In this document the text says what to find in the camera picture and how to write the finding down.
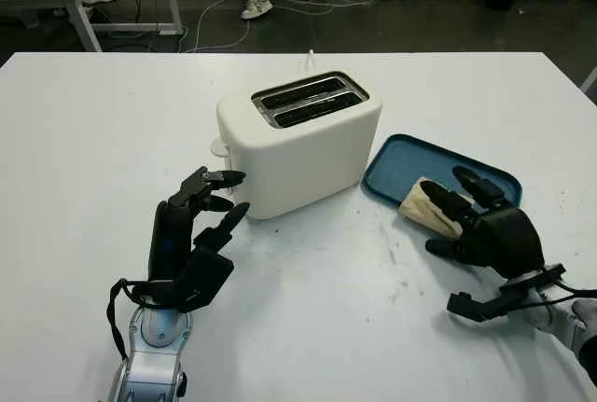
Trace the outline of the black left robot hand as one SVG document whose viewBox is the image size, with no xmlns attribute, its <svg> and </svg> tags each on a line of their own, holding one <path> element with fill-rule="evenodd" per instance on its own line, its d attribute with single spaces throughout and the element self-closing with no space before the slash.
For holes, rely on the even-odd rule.
<svg viewBox="0 0 597 402">
<path fill-rule="evenodd" d="M 241 184 L 246 173 L 210 171 L 201 166 L 182 181 L 180 188 L 156 209 L 149 253 L 148 279 L 176 279 L 191 259 L 193 247 L 219 251 L 249 209 L 247 202 L 234 204 L 217 196 L 220 189 Z M 219 225 L 192 236 L 194 220 L 201 212 L 222 213 Z"/>
</svg>

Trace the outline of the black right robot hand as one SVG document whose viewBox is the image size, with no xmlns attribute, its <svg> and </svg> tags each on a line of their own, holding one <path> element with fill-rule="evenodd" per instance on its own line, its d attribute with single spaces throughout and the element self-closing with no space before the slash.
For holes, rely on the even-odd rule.
<svg viewBox="0 0 597 402">
<path fill-rule="evenodd" d="M 464 166 L 453 167 L 452 173 L 484 211 L 476 211 L 458 193 L 423 180 L 424 194 L 462 229 L 456 239 L 428 240 L 426 251 L 466 265 L 490 267 L 507 280 L 542 268 L 545 259 L 540 238 L 526 213 L 490 179 Z"/>
</svg>

